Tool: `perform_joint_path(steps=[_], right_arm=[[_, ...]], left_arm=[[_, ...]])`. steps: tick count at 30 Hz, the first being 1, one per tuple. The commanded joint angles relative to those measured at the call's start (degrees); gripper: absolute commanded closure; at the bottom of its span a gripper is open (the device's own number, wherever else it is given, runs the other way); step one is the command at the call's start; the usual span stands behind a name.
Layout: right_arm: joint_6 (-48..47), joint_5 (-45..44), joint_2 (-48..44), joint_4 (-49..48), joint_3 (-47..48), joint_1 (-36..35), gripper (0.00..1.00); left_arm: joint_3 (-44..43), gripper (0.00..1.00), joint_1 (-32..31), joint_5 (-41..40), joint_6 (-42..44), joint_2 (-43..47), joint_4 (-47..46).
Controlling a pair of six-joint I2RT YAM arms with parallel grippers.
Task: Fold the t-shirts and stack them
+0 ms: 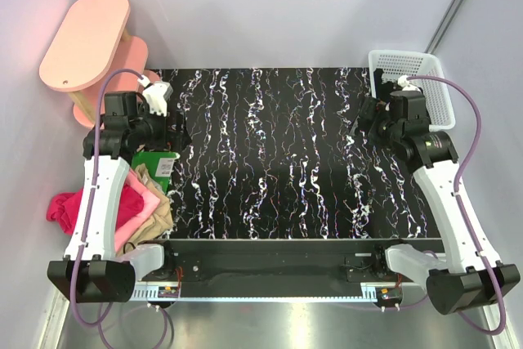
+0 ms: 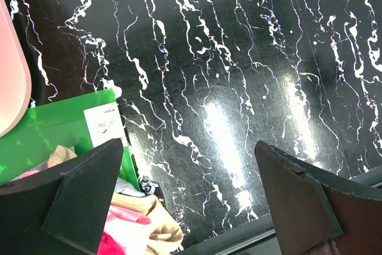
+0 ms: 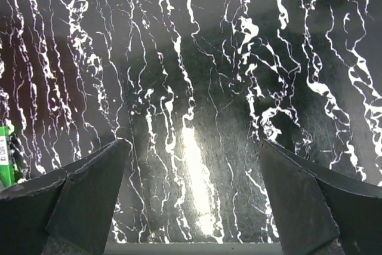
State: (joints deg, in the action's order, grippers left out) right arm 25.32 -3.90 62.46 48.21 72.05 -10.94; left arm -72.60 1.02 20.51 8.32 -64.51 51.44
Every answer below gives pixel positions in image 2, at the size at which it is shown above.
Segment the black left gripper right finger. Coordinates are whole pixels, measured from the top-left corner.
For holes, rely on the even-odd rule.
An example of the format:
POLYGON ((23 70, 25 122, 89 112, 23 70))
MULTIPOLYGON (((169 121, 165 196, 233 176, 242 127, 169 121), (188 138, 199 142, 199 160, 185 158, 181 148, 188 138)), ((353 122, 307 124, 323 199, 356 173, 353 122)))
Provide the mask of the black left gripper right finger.
POLYGON ((282 254, 381 254, 381 167, 345 179, 263 141, 254 152, 282 254))

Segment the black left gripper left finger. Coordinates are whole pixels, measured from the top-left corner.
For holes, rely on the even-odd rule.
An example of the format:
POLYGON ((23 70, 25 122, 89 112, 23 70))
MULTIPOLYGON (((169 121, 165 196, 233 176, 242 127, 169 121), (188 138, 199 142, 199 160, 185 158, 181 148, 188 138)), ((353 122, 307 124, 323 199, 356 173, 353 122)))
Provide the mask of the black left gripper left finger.
POLYGON ((1 254, 96 254, 123 156, 120 139, 1 185, 1 254))

